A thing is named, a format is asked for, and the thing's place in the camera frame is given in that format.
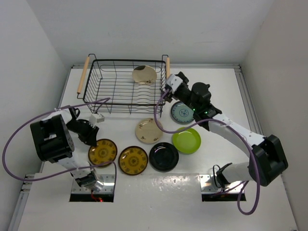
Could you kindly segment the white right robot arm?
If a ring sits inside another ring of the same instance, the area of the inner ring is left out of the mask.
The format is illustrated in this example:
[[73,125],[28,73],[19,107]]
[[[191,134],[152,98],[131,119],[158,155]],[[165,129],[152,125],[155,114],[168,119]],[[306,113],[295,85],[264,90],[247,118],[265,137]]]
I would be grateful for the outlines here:
[[258,186],[266,187],[289,167],[278,137],[266,137],[235,123],[211,103],[210,85],[196,82],[189,87],[188,82],[182,72],[171,74],[162,99],[184,103],[193,111],[196,125],[223,137],[249,158],[248,162],[228,163],[218,170],[216,181],[219,187],[235,181],[254,181]]

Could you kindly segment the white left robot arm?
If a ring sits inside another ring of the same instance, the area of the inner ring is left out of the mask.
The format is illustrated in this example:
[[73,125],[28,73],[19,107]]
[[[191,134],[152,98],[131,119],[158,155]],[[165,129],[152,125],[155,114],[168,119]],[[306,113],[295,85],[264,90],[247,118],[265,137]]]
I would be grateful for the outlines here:
[[104,121],[101,114],[91,114],[89,119],[79,119],[77,108],[59,109],[41,121],[30,125],[38,157],[43,162],[64,167],[79,187],[99,191],[98,175],[91,164],[74,153],[75,146],[70,132],[88,146],[97,146],[98,123]]

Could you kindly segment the beige plate with dark motifs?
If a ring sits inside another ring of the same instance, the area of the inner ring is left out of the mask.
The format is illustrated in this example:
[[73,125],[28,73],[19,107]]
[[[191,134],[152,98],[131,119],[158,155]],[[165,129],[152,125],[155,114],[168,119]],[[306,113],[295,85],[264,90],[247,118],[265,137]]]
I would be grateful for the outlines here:
[[132,71],[132,78],[138,84],[151,85],[156,82],[157,73],[148,65],[140,65]]

